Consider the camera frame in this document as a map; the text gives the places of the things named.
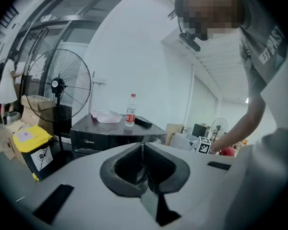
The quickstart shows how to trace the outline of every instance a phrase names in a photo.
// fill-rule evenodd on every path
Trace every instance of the yellow lid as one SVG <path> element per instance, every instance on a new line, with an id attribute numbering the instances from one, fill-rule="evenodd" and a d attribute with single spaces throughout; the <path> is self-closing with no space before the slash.
<path id="1" fill-rule="evenodd" d="M 13 141 L 20 152 L 31 152 L 52 138 L 41 127 L 35 125 L 21 129 L 13 135 Z"/>
<path id="2" fill-rule="evenodd" d="M 33 176 L 34 180 L 39 181 L 38 177 L 34 173 L 32 173 L 32 176 Z"/>

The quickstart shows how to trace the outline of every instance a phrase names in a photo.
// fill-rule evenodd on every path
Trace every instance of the gray t-shirt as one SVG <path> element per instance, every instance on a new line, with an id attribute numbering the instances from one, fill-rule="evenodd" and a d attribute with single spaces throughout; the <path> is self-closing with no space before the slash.
<path id="1" fill-rule="evenodd" d="M 240 55 L 246 71 L 249 96 L 258 95 L 286 59 L 288 42 L 273 17 L 258 0 L 242 0 Z"/>

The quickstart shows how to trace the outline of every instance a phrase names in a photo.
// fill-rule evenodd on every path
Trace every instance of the white paper bag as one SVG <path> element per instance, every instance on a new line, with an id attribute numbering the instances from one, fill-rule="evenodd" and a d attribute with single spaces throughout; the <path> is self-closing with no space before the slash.
<path id="1" fill-rule="evenodd" d="M 122 118 L 120 114 L 113 111 L 91 111 L 91 114 L 100 123 L 118 123 Z"/>

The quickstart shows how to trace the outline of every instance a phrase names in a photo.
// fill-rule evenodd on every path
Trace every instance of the electric fan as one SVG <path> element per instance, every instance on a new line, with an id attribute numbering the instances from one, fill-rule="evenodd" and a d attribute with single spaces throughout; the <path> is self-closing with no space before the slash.
<path id="1" fill-rule="evenodd" d="M 211 125 L 211 132 L 213 139 L 213 142 L 216 140 L 216 137 L 221 137 L 224 135 L 225 132 L 227 132 L 228 129 L 228 123 L 224 118 L 217 118 Z"/>
<path id="2" fill-rule="evenodd" d="M 67 49 L 42 54 L 26 75 L 24 92 L 28 103 L 37 116 L 57 123 L 61 154 L 65 159 L 72 155 L 63 150 L 60 126 L 81 111 L 90 91 L 91 78 L 87 65 Z M 38 111 L 32 108 L 37 100 Z"/>

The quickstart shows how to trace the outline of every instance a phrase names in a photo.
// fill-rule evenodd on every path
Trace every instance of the water bottle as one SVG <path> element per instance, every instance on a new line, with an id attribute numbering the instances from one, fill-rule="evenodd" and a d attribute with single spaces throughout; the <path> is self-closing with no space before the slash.
<path id="1" fill-rule="evenodd" d="M 127 114 L 125 119 L 126 126 L 132 127 L 134 125 L 135 111 L 136 111 L 135 94 L 131 94 L 131 99 L 128 103 Z"/>

